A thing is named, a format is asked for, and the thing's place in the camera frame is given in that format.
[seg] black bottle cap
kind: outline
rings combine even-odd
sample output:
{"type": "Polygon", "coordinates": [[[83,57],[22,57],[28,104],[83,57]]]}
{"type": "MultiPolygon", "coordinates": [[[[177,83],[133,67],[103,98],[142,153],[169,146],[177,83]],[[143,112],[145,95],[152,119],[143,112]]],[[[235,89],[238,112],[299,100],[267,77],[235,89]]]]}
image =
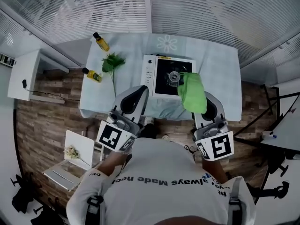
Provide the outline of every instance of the black bottle cap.
{"type": "Polygon", "coordinates": [[[94,36],[95,39],[101,38],[97,32],[95,32],[95,33],[93,34],[93,36],[94,36]]]}
{"type": "Polygon", "coordinates": [[[84,67],[84,68],[82,69],[82,72],[83,72],[84,74],[88,74],[88,73],[89,73],[89,70],[88,70],[86,67],[84,67]]]}

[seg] person's foot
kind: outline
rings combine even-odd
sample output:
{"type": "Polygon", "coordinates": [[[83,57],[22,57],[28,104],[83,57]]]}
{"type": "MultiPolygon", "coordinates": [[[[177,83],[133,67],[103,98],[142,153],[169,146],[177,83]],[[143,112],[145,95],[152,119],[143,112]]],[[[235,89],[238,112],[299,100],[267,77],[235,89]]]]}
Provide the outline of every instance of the person's foot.
{"type": "Polygon", "coordinates": [[[164,139],[164,140],[167,140],[167,141],[169,141],[170,140],[170,137],[169,137],[169,135],[168,134],[165,134],[165,135],[163,135],[162,136],[162,138],[161,139],[164,139]]]}
{"type": "Polygon", "coordinates": [[[145,117],[144,126],[147,124],[154,124],[154,118],[153,117],[145,117]]]}

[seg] green cloth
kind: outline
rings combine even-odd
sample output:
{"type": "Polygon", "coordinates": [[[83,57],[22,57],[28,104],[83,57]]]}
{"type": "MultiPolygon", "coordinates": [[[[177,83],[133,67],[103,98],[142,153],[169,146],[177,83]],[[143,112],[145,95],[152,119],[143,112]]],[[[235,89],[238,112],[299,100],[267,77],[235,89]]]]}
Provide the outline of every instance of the green cloth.
{"type": "Polygon", "coordinates": [[[183,107],[192,113],[206,113],[206,96],[200,75],[197,73],[180,73],[183,84],[177,92],[181,97],[183,107]]]}

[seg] checkered tablecloth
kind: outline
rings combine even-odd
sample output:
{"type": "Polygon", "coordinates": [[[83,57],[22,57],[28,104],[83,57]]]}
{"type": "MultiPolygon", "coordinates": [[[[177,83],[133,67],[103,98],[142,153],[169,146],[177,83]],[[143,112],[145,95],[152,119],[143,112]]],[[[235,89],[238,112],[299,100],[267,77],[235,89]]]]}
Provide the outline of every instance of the checkered tablecloth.
{"type": "MultiPolygon", "coordinates": [[[[193,59],[205,91],[222,103],[225,117],[231,121],[241,119],[241,80],[236,48],[196,38],[149,33],[104,34],[103,38],[110,46],[109,53],[119,53],[126,58],[126,64],[115,71],[117,94],[140,85],[145,54],[193,59]]],[[[94,38],[91,41],[86,67],[101,73],[101,60],[106,53],[94,38]]],[[[107,113],[114,100],[113,83],[108,74],[103,74],[101,83],[84,77],[79,106],[83,117],[94,112],[107,113]]],[[[192,119],[180,101],[153,97],[149,98],[144,115],[172,120],[192,119]]]]}

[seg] white t-shirt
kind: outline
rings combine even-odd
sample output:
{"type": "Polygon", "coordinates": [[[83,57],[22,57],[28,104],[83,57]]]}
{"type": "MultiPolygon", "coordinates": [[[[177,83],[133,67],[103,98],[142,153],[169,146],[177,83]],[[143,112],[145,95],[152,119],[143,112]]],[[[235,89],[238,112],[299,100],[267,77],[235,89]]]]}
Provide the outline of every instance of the white t-shirt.
{"type": "MultiPolygon", "coordinates": [[[[85,223],[86,201],[97,195],[105,179],[98,170],[87,172],[67,205],[71,225],[85,223]]],[[[133,144],[132,158],[103,196],[105,223],[153,225],[168,218],[198,216],[227,224],[234,181],[220,184],[179,144],[139,138],[133,144]]],[[[247,205],[247,224],[254,224],[255,205],[243,179],[239,198],[247,205]]]]}

